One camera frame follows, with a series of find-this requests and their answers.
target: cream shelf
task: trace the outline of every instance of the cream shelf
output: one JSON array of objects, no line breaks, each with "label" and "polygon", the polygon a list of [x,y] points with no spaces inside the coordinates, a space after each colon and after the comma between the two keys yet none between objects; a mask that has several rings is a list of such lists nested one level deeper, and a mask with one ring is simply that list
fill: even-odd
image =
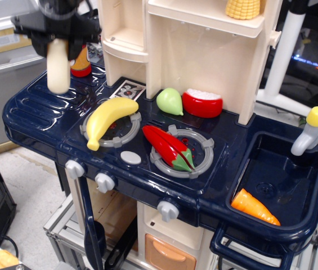
[{"label": "cream shelf", "polygon": [[102,41],[104,50],[118,58],[146,63],[147,52],[144,52],[143,33],[130,28],[121,28]]},{"label": "cream shelf", "polygon": [[233,19],[225,14],[226,3],[224,0],[149,0],[147,10],[152,15],[256,38],[263,29],[264,17]]}]

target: toy faucet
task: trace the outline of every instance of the toy faucet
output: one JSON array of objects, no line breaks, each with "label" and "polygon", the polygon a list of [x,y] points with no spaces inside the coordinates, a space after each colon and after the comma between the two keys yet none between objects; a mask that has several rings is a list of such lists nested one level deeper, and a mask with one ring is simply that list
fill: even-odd
[{"label": "toy faucet", "polygon": [[306,117],[303,132],[292,146],[292,154],[301,156],[305,150],[313,149],[318,144],[318,107],[314,107]]}]

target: orange drawer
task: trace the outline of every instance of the orange drawer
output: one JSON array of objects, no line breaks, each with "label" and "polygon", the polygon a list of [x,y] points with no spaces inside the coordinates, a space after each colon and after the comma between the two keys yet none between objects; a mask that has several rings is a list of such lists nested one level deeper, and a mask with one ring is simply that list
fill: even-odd
[{"label": "orange drawer", "polygon": [[195,257],[148,234],[145,235],[145,259],[160,270],[195,270],[196,265]]}]

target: orange object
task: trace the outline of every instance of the orange object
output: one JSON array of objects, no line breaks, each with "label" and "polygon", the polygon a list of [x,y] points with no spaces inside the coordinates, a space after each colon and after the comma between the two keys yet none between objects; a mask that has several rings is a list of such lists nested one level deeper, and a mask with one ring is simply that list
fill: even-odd
[{"label": "orange object", "polygon": [[145,260],[159,270],[195,270],[194,256],[150,234],[145,235]]},{"label": "orange object", "polygon": [[91,73],[91,64],[86,45],[82,46],[81,53],[79,54],[78,58],[71,61],[70,66],[71,73],[75,77],[85,77]]},{"label": "orange object", "polygon": [[20,264],[19,259],[7,250],[0,250],[0,269]]},{"label": "orange object", "polygon": [[273,225],[280,226],[280,222],[270,211],[256,198],[254,198],[245,189],[240,190],[231,202],[235,209],[269,222]]}]

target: toy banana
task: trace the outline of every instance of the toy banana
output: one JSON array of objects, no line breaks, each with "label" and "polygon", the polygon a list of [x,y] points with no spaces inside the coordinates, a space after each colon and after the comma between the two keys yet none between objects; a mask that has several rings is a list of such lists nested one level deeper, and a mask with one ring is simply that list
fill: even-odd
[{"label": "toy banana", "polygon": [[86,125],[88,136],[87,147],[97,151],[99,139],[105,134],[110,125],[116,120],[135,113],[138,103],[126,97],[116,97],[105,101],[89,117]]}]

